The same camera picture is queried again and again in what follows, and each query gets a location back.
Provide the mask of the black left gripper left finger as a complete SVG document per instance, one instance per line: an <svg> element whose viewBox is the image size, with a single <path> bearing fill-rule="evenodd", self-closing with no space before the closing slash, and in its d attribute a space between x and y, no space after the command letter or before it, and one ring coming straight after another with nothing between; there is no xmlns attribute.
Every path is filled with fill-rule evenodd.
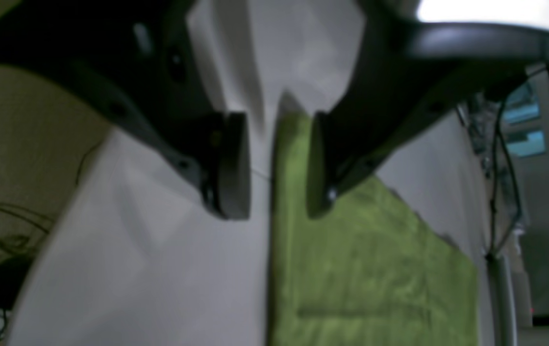
<svg viewBox="0 0 549 346"><path fill-rule="evenodd" d="M0 17L0 65L57 83L155 149L211 214L250 218L248 119L213 107L185 17L192 0L22 0Z"/></svg>

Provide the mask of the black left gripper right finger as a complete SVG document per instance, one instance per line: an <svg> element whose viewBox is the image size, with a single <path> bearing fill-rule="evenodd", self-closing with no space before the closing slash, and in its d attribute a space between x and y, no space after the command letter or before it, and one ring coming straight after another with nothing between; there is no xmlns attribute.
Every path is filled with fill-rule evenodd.
<svg viewBox="0 0 549 346"><path fill-rule="evenodd" d="M347 90L312 119L307 214L324 217L398 147L474 93L549 62L549 0L361 0Z"/></svg>

